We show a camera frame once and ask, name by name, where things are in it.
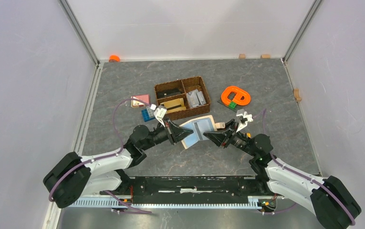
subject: gray floor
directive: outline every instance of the gray floor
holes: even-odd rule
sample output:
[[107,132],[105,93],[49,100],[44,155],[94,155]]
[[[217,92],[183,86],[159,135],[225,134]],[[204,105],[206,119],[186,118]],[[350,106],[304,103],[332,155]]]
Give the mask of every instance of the gray floor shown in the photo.
[[[291,206],[278,200],[277,210]],[[118,215],[108,208],[65,208],[58,229],[323,229],[302,206],[274,216],[243,209],[149,209],[152,215]]]
[[[209,115],[215,122],[235,118],[235,113],[217,103],[227,86],[235,85],[251,95],[246,111],[256,115],[267,108],[267,130],[274,154],[305,172],[318,174],[311,145],[283,64],[279,59],[198,60],[105,63],[99,82],[83,155],[95,155],[120,146],[112,126],[114,107],[123,99],[150,94],[155,103],[154,85],[200,75],[211,98]],[[117,128],[127,140],[136,125],[144,124],[141,108],[121,106],[116,114]],[[193,117],[176,120],[181,124]],[[146,123],[152,129],[155,120]],[[244,129],[252,135],[262,133],[261,119]],[[184,150],[182,144],[164,142],[146,151],[147,158],[126,170],[130,176],[254,175],[251,156],[231,146],[217,148],[202,141]]]

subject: green block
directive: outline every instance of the green block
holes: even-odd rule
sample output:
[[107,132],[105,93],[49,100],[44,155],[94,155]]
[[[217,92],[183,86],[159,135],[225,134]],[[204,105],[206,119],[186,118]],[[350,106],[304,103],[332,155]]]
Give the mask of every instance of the green block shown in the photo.
[[235,103],[235,102],[231,102],[231,103],[229,104],[229,108],[234,109],[234,108],[236,107],[236,105],[237,105],[237,103]]

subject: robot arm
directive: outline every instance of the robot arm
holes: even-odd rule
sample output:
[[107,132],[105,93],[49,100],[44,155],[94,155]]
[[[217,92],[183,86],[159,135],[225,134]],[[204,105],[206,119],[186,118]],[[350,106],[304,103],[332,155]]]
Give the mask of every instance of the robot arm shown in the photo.
[[[305,173],[272,155],[269,136],[259,134],[250,138],[239,131],[243,122],[252,121],[245,120],[245,115],[238,111],[240,122],[232,119],[225,129],[203,135],[219,147],[234,145],[253,156],[249,163],[257,173],[257,188],[262,193],[270,190],[293,200],[312,212],[325,228],[344,229],[352,225],[361,208],[342,182],[333,176],[324,178]],[[348,212],[328,192],[334,194]]]
[[192,130],[179,127],[168,118],[162,120],[153,131],[145,125],[134,128],[128,141],[123,146],[121,154],[116,154],[121,148],[95,156],[78,156],[75,152],[68,153],[46,175],[43,183],[50,192],[56,182],[71,168],[82,162],[91,160],[77,168],[67,176],[56,188],[53,200],[59,208],[65,208],[75,202],[80,196],[96,193],[102,190],[115,190],[122,183],[122,169],[140,164],[147,156],[145,150],[167,140],[171,144],[183,140],[193,133]]

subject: white wall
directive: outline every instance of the white wall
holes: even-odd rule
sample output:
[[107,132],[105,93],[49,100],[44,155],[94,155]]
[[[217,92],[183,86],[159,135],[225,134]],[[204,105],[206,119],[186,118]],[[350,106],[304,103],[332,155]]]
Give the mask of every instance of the white wall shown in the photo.
[[0,229],[41,228],[94,65],[55,0],[0,0]]
[[365,229],[365,1],[324,1],[288,68],[323,173],[344,182]]
[[313,0],[68,0],[96,55],[282,57]]

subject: textured gray mat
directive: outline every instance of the textured gray mat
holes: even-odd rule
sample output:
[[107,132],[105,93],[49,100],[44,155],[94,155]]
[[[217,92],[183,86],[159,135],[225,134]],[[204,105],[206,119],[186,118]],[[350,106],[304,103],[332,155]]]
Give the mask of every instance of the textured gray mat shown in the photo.
[[[274,153],[288,164],[305,172],[317,174],[318,167],[307,138],[285,69],[279,59],[198,60],[161,62],[105,63],[91,121],[85,139],[83,155],[95,155],[115,150],[120,141],[112,127],[114,107],[132,95],[150,94],[155,102],[154,85],[200,75],[211,98],[210,113],[215,122],[227,122],[235,113],[217,103],[227,86],[236,85],[248,91],[251,103],[246,111],[256,115],[267,108],[267,131]],[[155,120],[144,123],[142,108],[130,103],[116,114],[116,126],[126,141],[133,128],[146,124],[150,129]],[[181,124],[194,117],[179,119]],[[244,129],[252,135],[262,133],[261,118]],[[130,176],[194,176],[194,175],[254,175],[248,160],[251,156],[230,146],[217,148],[211,141],[196,143],[184,150],[181,143],[169,142],[146,151],[147,158],[138,166],[126,170]]]

